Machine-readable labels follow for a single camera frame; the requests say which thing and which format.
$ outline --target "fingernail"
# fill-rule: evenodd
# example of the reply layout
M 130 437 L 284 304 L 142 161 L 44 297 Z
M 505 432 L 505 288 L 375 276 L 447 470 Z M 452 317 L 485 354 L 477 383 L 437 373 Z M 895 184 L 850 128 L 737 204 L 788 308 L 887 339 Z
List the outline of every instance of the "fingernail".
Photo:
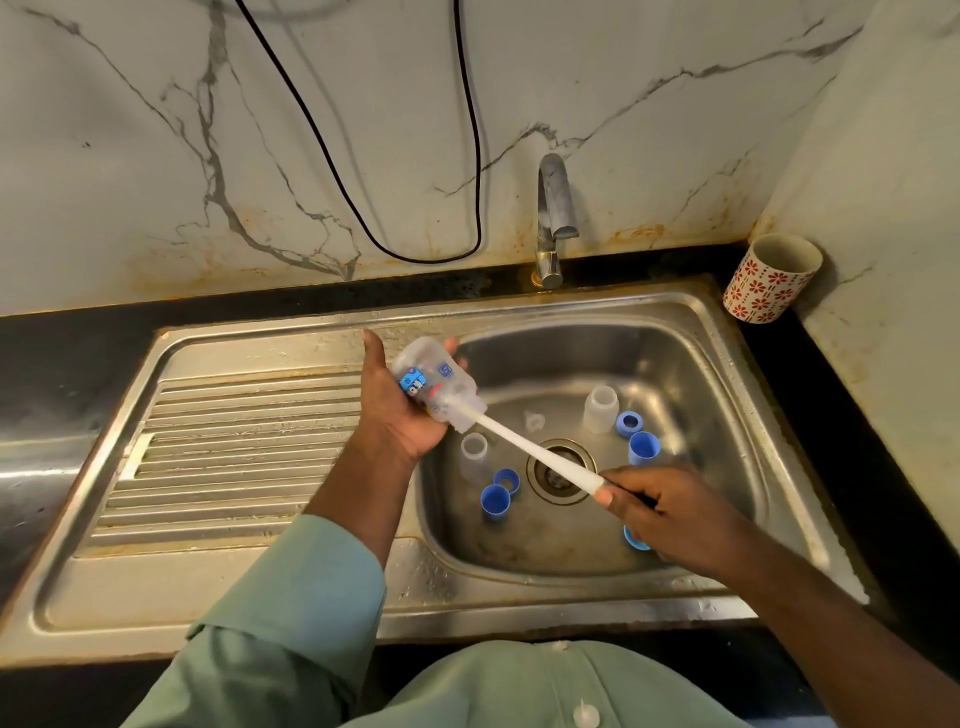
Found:
M 613 493 L 606 485 L 602 485 L 593 494 L 593 499 L 604 508 L 610 508 L 610 504 L 613 503 Z

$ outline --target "black cable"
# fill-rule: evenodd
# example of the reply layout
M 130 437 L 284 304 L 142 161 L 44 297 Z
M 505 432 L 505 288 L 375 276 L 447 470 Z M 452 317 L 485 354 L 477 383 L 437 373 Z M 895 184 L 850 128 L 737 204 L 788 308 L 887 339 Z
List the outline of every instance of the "black cable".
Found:
M 330 167 L 330 172 L 333 174 L 334 181 L 336 181 L 337 186 L 340 188 L 340 193 L 344 196 L 344 199 L 347 201 L 347 204 L 349 205 L 350 210 L 353 212 L 354 217 L 356 217 L 357 221 L 360 223 L 360 227 L 363 228 L 363 232 L 367 234 L 367 237 L 370 239 L 373 245 L 375 245 L 377 249 L 383 251 L 390 257 L 396 258 L 397 260 L 403 260 L 407 263 L 418 263 L 421 265 L 451 263 L 454 260 L 461 260 L 476 253 L 480 249 L 480 243 L 483 240 L 483 232 L 480 228 L 480 172 L 482 171 L 480 163 L 480 133 L 477 131 L 477 117 L 476 112 L 473 110 L 473 99 L 470 97 L 470 86 L 467 80 L 467 59 L 464 57 L 464 38 L 460 29 L 460 0 L 453 0 L 453 27 L 457 36 L 457 57 L 460 60 L 460 77 L 463 79 L 464 97 L 467 99 L 467 109 L 470 113 L 470 127 L 473 129 L 473 155 L 477 170 L 475 178 L 476 195 L 474 197 L 473 206 L 477 221 L 477 241 L 466 253 L 452 255 L 451 257 L 442 257 L 436 260 L 420 260 L 418 258 L 407 257 L 406 255 L 394 253 L 393 251 L 390 251 L 382 246 L 379 242 L 377 242 L 376 238 L 373 237 L 373 233 L 370 232 L 370 228 L 367 227 L 367 223 L 360 214 L 360 210 L 357 209 L 357 206 L 347 194 L 347 189 L 344 187 L 344 183 L 340 179 L 340 174 L 337 172 L 337 167 L 333 163 L 333 158 L 330 156 L 329 150 L 326 148 L 324 137 L 322 134 L 320 134 L 320 130 L 317 128 L 317 123 L 313 120 L 313 115 L 310 113 L 310 109 L 306 107 L 306 104 L 303 102 L 300 93 L 297 91 L 297 87 L 294 86 L 294 82 L 291 81 L 290 76 L 287 75 L 287 71 L 280 62 L 280 59 L 276 57 L 274 49 L 270 47 L 270 43 L 267 42 L 267 38 L 263 36 L 263 33 L 260 31 L 260 27 L 256 24 L 256 21 L 253 19 L 250 11 L 247 10 L 247 4 L 244 2 L 244 0 L 236 0 L 236 4 L 240 8 L 240 12 L 243 13 L 243 16 L 247 18 L 247 22 L 250 24 L 253 34 L 256 35 L 256 39 L 259 40 L 260 45 L 263 46 L 263 50 L 267 52 L 270 60 L 274 63 L 274 67 L 280 74 L 280 78 L 283 79 L 283 82 L 287 84 L 287 88 L 290 89 L 290 93 L 293 94 L 294 100 L 297 102 L 297 106 L 300 107 L 300 111 L 302 111 L 303 115 L 306 117 L 306 121 L 310 125 L 310 129 L 313 131 L 313 135 L 317 137 L 317 141 L 320 143 L 320 148 L 324 152 L 324 158 L 326 159 L 327 165 Z

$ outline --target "shirt button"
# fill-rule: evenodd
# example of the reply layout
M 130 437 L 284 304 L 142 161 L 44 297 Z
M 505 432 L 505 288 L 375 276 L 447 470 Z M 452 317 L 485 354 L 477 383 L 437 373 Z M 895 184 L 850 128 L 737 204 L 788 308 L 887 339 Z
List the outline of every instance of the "shirt button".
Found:
M 600 725 L 600 711 L 581 700 L 580 705 L 573 709 L 573 724 L 577 728 L 597 728 Z

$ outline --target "faucet spout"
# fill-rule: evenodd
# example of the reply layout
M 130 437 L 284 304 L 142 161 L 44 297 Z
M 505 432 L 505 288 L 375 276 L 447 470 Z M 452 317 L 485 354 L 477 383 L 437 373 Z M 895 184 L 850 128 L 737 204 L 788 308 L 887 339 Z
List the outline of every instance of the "faucet spout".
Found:
M 537 269 L 533 280 L 543 288 L 564 281 L 560 272 L 557 240 L 579 237 L 566 165 L 560 155 L 544 155 L 537 174 Z

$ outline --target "marble wall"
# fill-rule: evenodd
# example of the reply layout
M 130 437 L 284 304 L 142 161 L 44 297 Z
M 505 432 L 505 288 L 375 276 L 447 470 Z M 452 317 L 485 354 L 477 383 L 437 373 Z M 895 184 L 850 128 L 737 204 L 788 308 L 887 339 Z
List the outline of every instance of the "marble wall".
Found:
M 485 244 L 532 260 L 744 237 L 874 0 L 466 0 Z M 389 247 L 475 230 L 449 0 L 251 0 Z M 0 314 L 415 273 L 373 248 L 227 0 L 0 2 Z
M 804 325 L 960 550 L 958 73 L 955 0 L 882 0 L 756 231 L 827 253 Z

